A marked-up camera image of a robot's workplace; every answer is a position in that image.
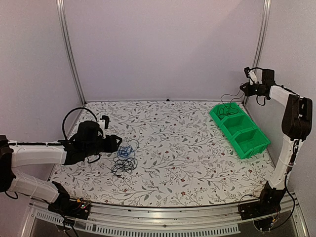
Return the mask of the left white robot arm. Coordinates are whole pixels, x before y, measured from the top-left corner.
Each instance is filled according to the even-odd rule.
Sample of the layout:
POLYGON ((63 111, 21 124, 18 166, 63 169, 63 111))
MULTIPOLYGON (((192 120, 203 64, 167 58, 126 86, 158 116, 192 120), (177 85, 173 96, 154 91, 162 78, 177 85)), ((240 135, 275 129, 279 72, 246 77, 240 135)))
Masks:
POLYGON ((35 164, 74 165, 88 157, 100 157, 102 153, 118 151, 122 139, 107 135, 110 119, 93 116, 79 124, 72 137, 64 136, 57 142, 17 142, 0 137, 0 191, 20 193, 40 198, 54 206, 62 214, 70 214, 73 203, 65 188, 56 182, 40 180, 34 176, 14 171, 15 168, 35 164))

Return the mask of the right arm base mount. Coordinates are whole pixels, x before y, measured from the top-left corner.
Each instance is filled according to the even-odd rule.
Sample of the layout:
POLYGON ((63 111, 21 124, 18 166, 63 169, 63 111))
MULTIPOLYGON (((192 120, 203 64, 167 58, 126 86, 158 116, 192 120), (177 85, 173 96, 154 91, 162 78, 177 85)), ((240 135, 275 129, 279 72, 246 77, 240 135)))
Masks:
POLYGON ((242 220, 253 219, 278 213, 281 211, 280 204, 273 204, 265 201, 254 201, 248 203, 242 203, 238 205, 238 211, 242 220))

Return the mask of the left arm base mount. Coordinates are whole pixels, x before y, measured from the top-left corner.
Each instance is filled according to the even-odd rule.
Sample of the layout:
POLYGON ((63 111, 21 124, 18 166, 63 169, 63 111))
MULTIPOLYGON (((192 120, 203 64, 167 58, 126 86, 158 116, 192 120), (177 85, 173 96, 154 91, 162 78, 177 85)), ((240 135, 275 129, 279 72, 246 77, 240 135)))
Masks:
POLYGON ((90 201, 68 197, 58 197, 55 202, 49 203, 48 210, 63 217, 73 217, 87 220, 90 213, 90 201))

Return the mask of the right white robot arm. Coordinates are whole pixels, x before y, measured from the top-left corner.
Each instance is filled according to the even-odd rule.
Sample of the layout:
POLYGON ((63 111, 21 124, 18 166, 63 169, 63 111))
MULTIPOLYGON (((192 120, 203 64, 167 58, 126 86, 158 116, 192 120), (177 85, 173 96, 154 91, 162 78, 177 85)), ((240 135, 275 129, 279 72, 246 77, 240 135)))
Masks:
POLYGON ((240 86, 246 97, 263 96, 265 100, 275 100, 284 106, 281 122, 283 143, 275 170, 261 191, 255 205, 259 215, 266 215, 274 208, 273 199, 282 199, 301 146, 312 130, 313 102, 301 97, 283 85, 276 84, 275 72, 271 69, 246 67, 244 73, 249 82, 240 86))

